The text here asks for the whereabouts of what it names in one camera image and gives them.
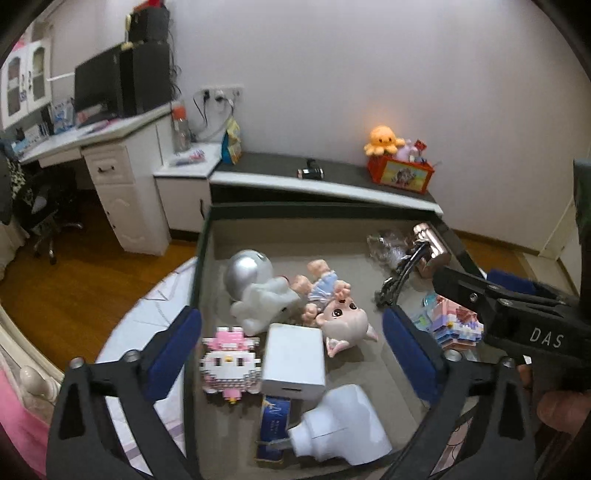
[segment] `power outlet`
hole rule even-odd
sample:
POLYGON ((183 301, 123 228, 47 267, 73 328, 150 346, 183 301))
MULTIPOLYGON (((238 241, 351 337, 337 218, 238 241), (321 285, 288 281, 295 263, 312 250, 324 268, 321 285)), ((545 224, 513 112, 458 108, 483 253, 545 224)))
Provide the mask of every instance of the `power outlet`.
POLYGON ((199 88, 195 94, 195 98, 203 98, 205 91, 209 91, 209 99, 215 101, 216 95, 222 93, 229 100, 238 100, 242 97, 244 90, 243 85, 204 85, 199 88))

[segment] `octopus plush toy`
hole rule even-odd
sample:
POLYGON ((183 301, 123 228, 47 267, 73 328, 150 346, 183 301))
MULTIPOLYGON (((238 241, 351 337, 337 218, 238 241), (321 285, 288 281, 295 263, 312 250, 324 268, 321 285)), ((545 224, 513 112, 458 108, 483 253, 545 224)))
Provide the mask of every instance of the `octopus plush toy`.
POLYGON ((296 276, 291 288, 307 296, 302 321, 306 326, 318 326, 326 338, 326 352, 333 358, 338 352, 356 345, 363 339, 378 341, 378 335, 368 322, 368 316, 351 298, 351 285, 339 280, 324 260, 314 260, 308 270, 318 280, 310 282, 296 276))
POLYGON ((406 142, 403 138, 396 138, 390 127, 380 125, 374 128, 369 134, 369 143, 364 146, 365 154, 383 155, 389 153, 395 155, 398 147, 404 147, 406 142))

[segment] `screw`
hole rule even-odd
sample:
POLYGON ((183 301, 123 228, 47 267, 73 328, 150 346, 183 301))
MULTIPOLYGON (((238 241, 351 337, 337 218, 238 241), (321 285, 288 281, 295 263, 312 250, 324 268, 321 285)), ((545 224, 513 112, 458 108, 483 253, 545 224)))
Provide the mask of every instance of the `screw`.
POLYGON ((501 364, 507 368, 515 368, 515 360, 509 356, 504 357, 503 360, 501 360, 501 364))
POLYGON ((77 356, 70 360, 70 368, 80 368, 85 363, 86 361, 81 356, 77 356))
POLYGON ((123 354, 123 360, 129 363, 139 360, 140 357, 141 352, 139 350, 129 350, 123 354))
POLYGON ((451 362, 459 362, 462 359, 462 354, 457 350, 445 350, 443 355, 451 362))

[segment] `pink fabric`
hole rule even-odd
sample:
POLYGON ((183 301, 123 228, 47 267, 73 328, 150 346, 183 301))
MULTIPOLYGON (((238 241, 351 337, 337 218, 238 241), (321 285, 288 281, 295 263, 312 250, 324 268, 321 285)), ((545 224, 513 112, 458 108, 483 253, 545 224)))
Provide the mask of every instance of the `pink fabric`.
POLYGON ((49 425, 22 406, 1 369, 0 423, 26 463, 45 477, 49 425))

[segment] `bottle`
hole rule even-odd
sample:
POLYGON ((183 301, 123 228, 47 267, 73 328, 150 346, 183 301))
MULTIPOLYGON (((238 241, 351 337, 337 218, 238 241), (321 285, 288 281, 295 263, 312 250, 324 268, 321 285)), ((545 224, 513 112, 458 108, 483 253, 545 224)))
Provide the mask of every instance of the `bottle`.
POLYGON ((187 120, 187 110, 183 105, 173 108, 174 151, 185 152, 191 147, 191 132, 187 120))

